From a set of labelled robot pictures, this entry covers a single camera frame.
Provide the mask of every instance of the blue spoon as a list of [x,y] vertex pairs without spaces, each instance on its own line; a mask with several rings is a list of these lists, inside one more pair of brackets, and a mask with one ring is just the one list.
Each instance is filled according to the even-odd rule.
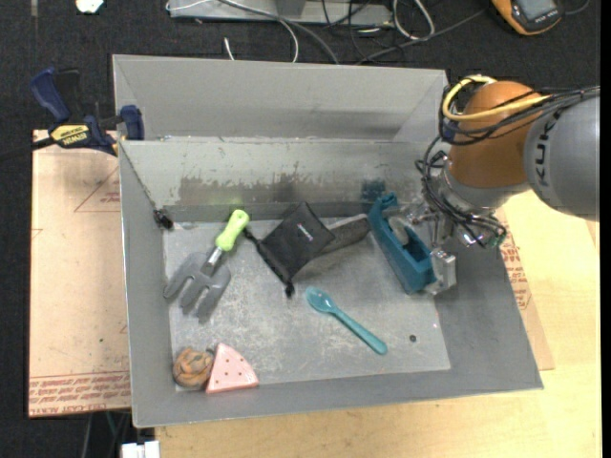
[[333,314],[337,319],[344,323],[354,334],[367,343],[373,351],[384,355],[389,350],[386,344],[376,336],[367,331],[361,324],[350,318],[346,312],[341,310],[333,299],[325,292],[314,286],[309,286],[305,290],[305,297],[309,304],[319,312]]

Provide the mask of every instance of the pink eraser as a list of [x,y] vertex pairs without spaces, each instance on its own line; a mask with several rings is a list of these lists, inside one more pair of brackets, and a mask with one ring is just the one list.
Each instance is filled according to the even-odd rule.
[[231,346],[219,343],[206,393],[251,388],[258,384],[259,379],[244,356]]

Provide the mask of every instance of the yellow device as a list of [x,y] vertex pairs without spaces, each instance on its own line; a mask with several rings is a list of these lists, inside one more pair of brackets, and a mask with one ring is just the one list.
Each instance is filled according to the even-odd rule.
[[539,34],[554,27],[564,15],[558,0],[491,0],[500,16],[515,31]]

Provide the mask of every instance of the gray bin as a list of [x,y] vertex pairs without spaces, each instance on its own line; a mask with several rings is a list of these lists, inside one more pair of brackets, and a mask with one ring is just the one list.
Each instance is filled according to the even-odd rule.
[[[115,65],[117,107],[135,103],[147,124],[147,140],[122,141],[119,151],[137,427],[541,388],[503,260],[494,250],[450,244],[457,256],[457,286],[431,298],[402,291],[369,235],[307,265],[289,300],[253,246],[239,239],[223,261],[232,281],[208,323],[199,324],[162,297],[179,263],[192,251],[207,250],[235,208],[251,214],[252,229],[262,237],[283,212],[304,200],[331,222],[366,212],[371,198],[364,192],[375,189],[393,191],[402,202],[418,199],[413,162],[422,156],[425,139],[432,138],[434,114],[429,113],[436,108],[443,73],[391,70],[394,81],[381,88],[376,72],[382,79],[389,70],[133,56],[116,56]],[[333,74],[333,83],[324,72]],[[215,73],[225,74],[224,93],[240,96],[239,111],[238,103],[210,96],[214,87],[195,95],[195,84]],[[266,77],[267,99],[255,85],[250,94],[268,111],[274,110],[269,100],[303,78],[310,92],[296,93],[294,115],[288,112],[290,101],[279,97],[276,104],[284,120],[293,117],[295,127],[308,129],[308,138],[283,135],[271,112],[252,114],[243,83],[257,73]],[[414,75],[420,85],[406,85]],[[370,120],[350,115],[346,107],[353,103],[332,98],[338,83],[354,88],[364,78],[372,92],[364,89],[360,99],[370,106]],[[165,86],[154,93],[147,80]],[[412,106],[413,98],[404,108],[408,112],[402,111],[396,94],[412,96],[418,86],[417,105]],[[388,96],[379,95],[383,89]],[[328,99],[322,112],[304,106],[316,96]],[[191,112],[182,116],[182,109]],[[236,112],[223,120],[230,110]],[[210,116],[198,134],[192,115]],[[320,128],[316,137],[309,137],[314,126],[306,126],[308,115]],[[381,123],[378,135],[375,117]],[[294,130],[287,122],[282,127]],[[263,129],[272,133],[261,137]],[[155,208],[164,208],[177,223],[173,231],[157,225]],[[385,340],[388,354],[373,353],[330,316],[314,312],[303,299],[310,284],[328,291]],[[174,383],[171,365],[181,347],[204,349],[218,342],[232,345],[253,364],[259,387],[209,395]]]

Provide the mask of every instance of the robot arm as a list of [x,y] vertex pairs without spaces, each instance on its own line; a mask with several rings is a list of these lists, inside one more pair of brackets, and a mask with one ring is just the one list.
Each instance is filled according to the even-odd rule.
[[447,89],[439,137],[416,164],[423,201],[399,207],[382,198],[369,214],[406,291],[456,283],[455,258],[443,248],[450,238],[503,242],[495,209],[517,193],[533,189],[552,208],[598,220],[599,136],[600,86],[548,94],[478,75]]
[[455,192],[496,208],[532,188],[561,212],[598,219],[600,88],[542,95],[483,79],[462,114],[450,111],[451,96],[442,105],[444,119],[459,124],[447,167]]

